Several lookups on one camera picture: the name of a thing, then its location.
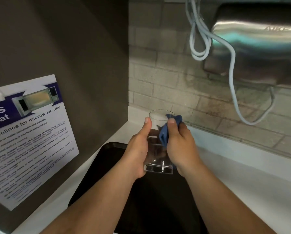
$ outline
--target power cord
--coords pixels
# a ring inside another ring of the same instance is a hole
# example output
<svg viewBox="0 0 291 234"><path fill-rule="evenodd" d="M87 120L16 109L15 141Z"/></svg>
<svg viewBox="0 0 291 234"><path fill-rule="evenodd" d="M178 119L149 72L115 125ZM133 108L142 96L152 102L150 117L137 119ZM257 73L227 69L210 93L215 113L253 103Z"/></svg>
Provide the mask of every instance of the power cord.
<svg viewBox="0 0 291 234"><path fill-rule="evenodd" d="M201 5L201 0L190 0L191 2L191 7L192 7L192 13L189 13L189 8L188 8L188 2L189 0L186 0L186 15L188 18L188 21L191 25L191 32L190 32L190 38L189 38L189 45L191 49L191 55L192 57L197 60L197 61L203 61L206 59L208 54L210 53L210 47L212 43L212 39L218 41L219 43L223 44L226 46L230 53L231 53L231 60L230 60L230 66L229 66L229 87L230 87L230 92L232 96L232 101L235 106L235 110L240 117L241 121L244 122L245 124L248 125L255 125L259 122L261 122L266 115L272 110L272 108L275 105L275 93L274 93L274 88L271 86L270 87L270 95L271 95L271 104L269 108L255 121L249 122L247 121L241 114L238 101L237 101L237 96L235 92L235 87L233 84L233 69L235 66L235 61L236 61L236 52L234 48L231 46L230 43L228 43L225 39L219 37L218 35L215 35L210 32L208 27L206 26L202 16L200 15L200 5ZM195 27L197 27L204 43L205 43L205 50L203 52L198 52L194 49L194 42L195 42Z"/></svg>

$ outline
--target blue cloth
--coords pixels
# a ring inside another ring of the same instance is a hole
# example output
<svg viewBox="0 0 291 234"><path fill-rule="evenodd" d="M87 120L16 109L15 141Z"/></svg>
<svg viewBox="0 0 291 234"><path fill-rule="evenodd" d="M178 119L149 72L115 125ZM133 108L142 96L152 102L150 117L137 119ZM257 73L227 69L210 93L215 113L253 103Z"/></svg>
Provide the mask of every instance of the blue cloth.
<svg viewBox="0 0 291 234"><path fill-rule="evenodd" d="M177 115L173 116L171 114L166 114L167 118L175 118L177 127L179 127L180 122L182 122L182 116ZM167 129L167 123L162 127L161 132L159 133L159 140L162 142L163 146L166 148L168 143L168 129Z"/></svg>

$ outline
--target clear glass tumbler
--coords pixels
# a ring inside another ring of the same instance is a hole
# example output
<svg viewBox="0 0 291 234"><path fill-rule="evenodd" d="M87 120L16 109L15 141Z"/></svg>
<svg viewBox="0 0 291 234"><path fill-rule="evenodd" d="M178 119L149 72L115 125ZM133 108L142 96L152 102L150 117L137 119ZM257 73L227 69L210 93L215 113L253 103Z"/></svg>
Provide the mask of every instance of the clear glass tumbler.
<svg viewBox="0 0 291 234"><path fill-rule="evenodd" d="M175 114L168 110L154 110L149 113L152 128L148 137L149 149L145 159L145 171L173 174L173 164L167 155L167 149L159 139L159 133L168 118L174 116Z"/></svg>

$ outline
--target right hand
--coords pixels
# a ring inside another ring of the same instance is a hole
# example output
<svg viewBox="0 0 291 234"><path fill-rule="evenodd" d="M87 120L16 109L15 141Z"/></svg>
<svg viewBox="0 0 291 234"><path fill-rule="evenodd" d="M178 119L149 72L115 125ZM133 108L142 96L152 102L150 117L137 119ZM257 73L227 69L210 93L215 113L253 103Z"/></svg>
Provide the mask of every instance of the right hand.
<svg viewBox="0 0 291 234"><path fill-rule="evenodd" d="M202 164L194 138L185 123L181 122L178 129L175 119L170 118L167 128L167 153L178 172L183 175L184 171Z"/></svg>

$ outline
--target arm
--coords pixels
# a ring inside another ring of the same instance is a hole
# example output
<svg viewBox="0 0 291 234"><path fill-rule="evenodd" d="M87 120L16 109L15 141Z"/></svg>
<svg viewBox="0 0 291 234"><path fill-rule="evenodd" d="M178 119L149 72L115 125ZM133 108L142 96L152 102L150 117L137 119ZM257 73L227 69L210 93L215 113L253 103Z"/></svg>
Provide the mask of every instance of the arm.
<svg viewBox="0 0 291 234"><path fill-rule="evenodd" d="M253 213L201 161L191 132L184 123L179 129L168 121L168 156L185 177L196 206L211 234L275 232Z"/></svg>
<svg viewBox="0 0 291 234"><path fill-rule="evenodd" d="M129 141L120 161L42 234L112 234L133 183L145 174L143 162L148 151L147 136L151 125L151 120L146 118L143 128Z"/></svg>

